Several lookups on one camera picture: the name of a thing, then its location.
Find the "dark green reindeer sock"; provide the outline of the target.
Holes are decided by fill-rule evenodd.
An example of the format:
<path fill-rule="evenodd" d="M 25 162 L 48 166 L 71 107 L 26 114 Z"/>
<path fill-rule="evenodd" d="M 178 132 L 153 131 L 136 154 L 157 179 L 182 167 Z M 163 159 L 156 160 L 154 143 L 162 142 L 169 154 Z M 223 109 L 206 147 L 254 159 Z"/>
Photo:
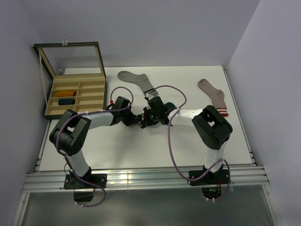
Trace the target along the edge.
<path fill-rule="evenodd" d="M 159 122 L 163 125 L 167 125 L 169 123 L 168 116 L 175 109 L 176 107 L 173 103 L 167 102 L 166 104 L 163 105 L 163 115 L 159 116 L 158 112 L 155 112 L 154 110 L 145 107 L 143 109 L 144 113 L 137 116 L 138 125 L 142 129 L 146 127 L 154 126 Z"/>

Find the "navy santa sock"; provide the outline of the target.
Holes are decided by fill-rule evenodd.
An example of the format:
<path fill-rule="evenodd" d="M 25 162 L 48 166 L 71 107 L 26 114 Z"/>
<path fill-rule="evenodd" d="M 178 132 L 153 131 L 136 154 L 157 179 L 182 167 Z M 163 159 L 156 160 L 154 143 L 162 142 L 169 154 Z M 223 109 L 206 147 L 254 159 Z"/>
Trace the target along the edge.
<path fill-rule="evenodd" d="M 68 99 L 59 99 L 58 101 L 58 105 L 62 106 L 62 105 L 74 105 L 75 104 L 75 99 L 72 98 L 68 98 Z"/>

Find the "mustard yellow sock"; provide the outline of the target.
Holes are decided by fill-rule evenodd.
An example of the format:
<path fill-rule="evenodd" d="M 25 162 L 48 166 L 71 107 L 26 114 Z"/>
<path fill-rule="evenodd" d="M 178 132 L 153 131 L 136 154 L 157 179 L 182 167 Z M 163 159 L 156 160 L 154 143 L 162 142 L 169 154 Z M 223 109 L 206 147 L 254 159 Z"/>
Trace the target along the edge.
<path fill-rule="evenodd" d="M 74 90 L 59 90 L 54 94 L 54 97 L 74 97 L 76 92 Z"/>

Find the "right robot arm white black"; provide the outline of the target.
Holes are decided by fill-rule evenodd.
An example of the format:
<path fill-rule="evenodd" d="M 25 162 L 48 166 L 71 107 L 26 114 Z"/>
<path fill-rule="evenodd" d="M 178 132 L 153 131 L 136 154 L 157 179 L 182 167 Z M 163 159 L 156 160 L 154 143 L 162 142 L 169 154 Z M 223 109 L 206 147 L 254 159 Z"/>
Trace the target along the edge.
<path fill-rule="evenodd" d="M 185 110 L 177 108 L 168 102 L 164 104 L 160 97 L 154 97 L 148 101 L 148 106 L 143 109 L 141 127 L 145 128 L 158 123 L 167 125 L 167 142 L 172 163 L 179 171 L 171 146 L 171 127 L 194 127 L 201 140 L 207 147 L 205 164 L 203 166 L 204 180 L 210 184 L 215 183 L 220 177 L 223 168 L 224 148 L 229 140 L 233 128 L 230 123 L 212 105 L 203 109 Z"/>

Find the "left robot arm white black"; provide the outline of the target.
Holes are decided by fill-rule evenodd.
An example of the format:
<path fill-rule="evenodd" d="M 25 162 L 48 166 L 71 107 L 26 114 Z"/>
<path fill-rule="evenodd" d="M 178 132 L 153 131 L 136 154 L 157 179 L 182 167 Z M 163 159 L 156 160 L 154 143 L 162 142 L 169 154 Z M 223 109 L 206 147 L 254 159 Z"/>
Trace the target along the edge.
<path fill-rule="evenodd" d="M 76 173 L 75 183 L 81 188 L 86 188 L 92 182 L 91 168 L 82 152 L 88 131 L 120 122 L 132 126 L 138 121 L 138 117 L 131 111 L 130 101 L 118 97 L 115 103 L 99 111 L 78 113 L 66 110 L 50 133 L 49 141 L 66 159 L 70 169 Z"/>

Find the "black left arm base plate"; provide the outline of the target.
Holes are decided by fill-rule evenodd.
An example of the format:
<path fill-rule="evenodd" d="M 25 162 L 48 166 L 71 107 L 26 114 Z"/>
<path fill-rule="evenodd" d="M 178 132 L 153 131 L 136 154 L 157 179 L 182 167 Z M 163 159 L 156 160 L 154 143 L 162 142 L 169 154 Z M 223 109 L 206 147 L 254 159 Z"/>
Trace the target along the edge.
<path fill-rule="evenodd" d="M 105 188 L 106 182 L 107 182 L 107 175 L 106 174 L 90 174 L 88 176 L 84 176 L 82 179 L 91 184 L 95 184 L 101 188 Z M 64 182 L 63 188 L 65 190 L 71 190 L 71 189 L 91 189 L 91 188 L 96 188 L 96 187 L 80 181 L 72 173 L 70 173 L 70 174 L 67 174 L 65 177 L 65 182 Z"/>

